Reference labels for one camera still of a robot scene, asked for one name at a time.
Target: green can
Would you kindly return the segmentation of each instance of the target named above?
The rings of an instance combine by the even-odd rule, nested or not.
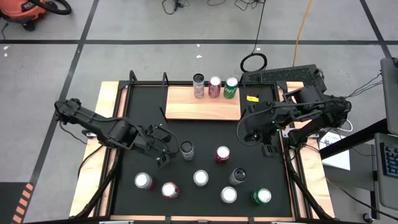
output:
[[[228,78],[224,86],[224,97],[228,99],[234,98],[236,89],[238,89],[238,80],[236,78]]]
[[[265,205],[271,200],[271,192],[268,189],[256,189],[250,193],[250,199],[256,205]]]

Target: wooden table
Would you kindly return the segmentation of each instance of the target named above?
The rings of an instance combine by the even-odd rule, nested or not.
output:
[[[114,106],[116,102],[116,95],[118,93],[119,82],[103,82],[101,85],[101,89],[99,91],[98,101],[96,105],[95,112],[104,116],[104,117],[112,117]],[[287,83],[288,90],[293,91],[298,88],[303,87],[303,83],[301,82],[288,82]],[[127,88],[122,89],[121,97],[120,97],[120,107],[118,111],[118,116],[122,116],[124,110],[124,102],[126,100]],[[295,123],[297,128],[302,127],[305,123]],[[318,148],[317,141],[314,139],[308,140],[308,145]],[[88,139],[87,147],[85,151],[84,157],[88,156],[91,152],[97,149],[100,145],[97,140]],[[313,149],[309,147],[303,148],[301,151],[301,159],[303,164],[303,171],[305,174],[305,180],[307,183],[307,188],[315,198],[315,200],[322,206],[322,208],[329,214],[334,217],[333,207],[330,200],[329,190],[326,183],[325,173],[323,171],[322,160],[320,158],[319,153],[315,152]],[[115,150],[111,152],[111,160],[109,162],[108,170],[110,170],[115,155]],[[70,210],[70,216],[76,215],[79,213],[87,202],[91,199],[93,194],[96,192],[99,182],[101,171],[103,167],[105,157],[105,147],[99,150],[95,155],[89,158],[85,165],[82,167],[80,172],[80,177],[77,182],[75,196],[73,198],[72,207]],[[301,191],[296,186],[297,191],[297,199],[298,199],[298,208],[300,210],[300,216],[302,218],[306,218],[305,207],[303,196]],[[106,214],[106,206],[109,195],[109,186],[105,190],[102,201],[101,201],[101,209],[99,211],[99,215],[103,216]],[[165,216],[140,216],[140,215],[113,215],[111,217],[113,220],[165,220]],[[208,220],[208,221],[248,221],[247,217],[171,217],[171,220]],[[294,218],[255,218],[254,221],[280,221],[280,222],[288,222],[294,221]]]

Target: yellow sticky note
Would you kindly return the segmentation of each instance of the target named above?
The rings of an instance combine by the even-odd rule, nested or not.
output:
[[[251,102],[258,102],[259,99],[255,96],[247,96],[246,99]]]

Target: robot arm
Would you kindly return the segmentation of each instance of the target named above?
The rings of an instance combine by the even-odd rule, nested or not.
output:
[[[344,97],[324,95],[314,86],[306,86],[284,94],[283,102],[262,102],[249,107],[251,114],[244,119],[245,141],[270,144],[271,136],[293,122],[311,120],[301,129],[289,132],[289,145],[307,142],[307,137],[321,128],[337,128],[344,124],[351,103]]]
[[[124,118],[105,118],[81,106],[79,99],[56,101],[57,120],[63,124],[79,124],[97,135],[98,141],[116,149],[135,150],[157,161],[159,167],[170,162],[178,153],[178,139],[161,126],[144,129]],[[171,137],[177,140],[177,150],[170,152]]]

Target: can lid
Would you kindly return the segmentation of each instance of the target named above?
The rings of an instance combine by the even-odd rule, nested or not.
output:
[[[197,73],[196,75],[193,76],[193,81],[198,82],[198,83],[203,82],[204,79],[205,79],[205,77],[200,73]]]
[[[234,177],[237,181],[244,181],[246,179],[246,171],[242,168],[234,170]]]
[[[136,175],[135,183],[137,187],[145,187],[149,179],[146,173],[139,173]]]
[[[181,150],[183,152],[190,152],[192,150],[192,143],[185,141],[181,144]]]
[[[207,183],[208,179],[209,179],[209,176],[208,176],[207,172],[204,170],[198,170],[193,175],[193,181],[196,184],[205,184],[205,183]]]
[[[226,84],[229,86],[236,86],[238,84],[238,80],[236,78],[227,78]]]
[[[233,187],[225,187],[223,191],[221,191],[221,196],[225,202],[232,203],[238,197],[236,190]]]
[[[221,79],[218,78],[218,77],[211,77],[210,78],[210,83],[212,85],[219,85],[219,84],[221,84]]]
[[[261,202],[267,203],[271,200],[271,192],[268,189],[261,189],[257,194]]]
[[[227,147],[225,147],[225,146],[221,146],[221,147],[219,147],[217,149],[217,155],[220,158],[225,159],[225,158],[227,158],[229,156],[229,149]]]
[[[172,196],[175,193],[175,186],[173,183],[166,183],[162,187],[162,193],[164,196]]]

